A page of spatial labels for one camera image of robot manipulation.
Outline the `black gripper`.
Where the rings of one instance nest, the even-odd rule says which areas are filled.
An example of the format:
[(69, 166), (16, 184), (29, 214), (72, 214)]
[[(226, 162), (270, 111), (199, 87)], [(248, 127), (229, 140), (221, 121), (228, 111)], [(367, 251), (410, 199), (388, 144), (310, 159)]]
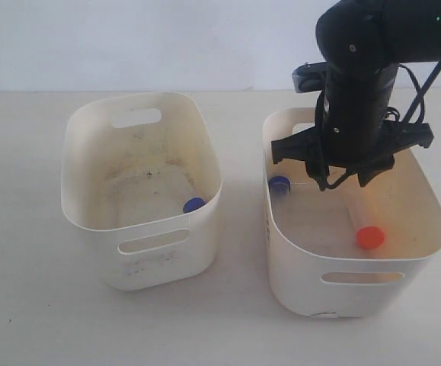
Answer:
[(357, 175), (360, 187), (366, 187), (393, 168), (396, 153), (413, 146), (429, 147), (430, 126), (421, 118), (415, 123), (402, 120), (389, 105), (399, 68), (393, 64), (366, 79), (332, 70), (325, 91), (317, 91), (313, 127), (273, 140), (273, 163), (304, 162), (320, 191), (329, 189), (331, 167)]

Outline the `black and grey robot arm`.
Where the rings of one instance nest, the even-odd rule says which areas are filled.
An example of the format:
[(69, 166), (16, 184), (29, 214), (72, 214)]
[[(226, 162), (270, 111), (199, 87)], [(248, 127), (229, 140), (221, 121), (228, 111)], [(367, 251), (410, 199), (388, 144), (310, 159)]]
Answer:
[[(272, 160), (301, 161), (321, 191), (335, 189), (330, 170), (342, 168), (366, 186), (391, 170), (395, 155), (428, 148), (425, 95), (441, 73), (441, 1), (339, 1), (317, 21), (323, 56), (292, 72), (299, 94), (317, 92), (312, 127), (271, 144)], [(389, 101), (400, 69), (434, 63), (405, 114)]]

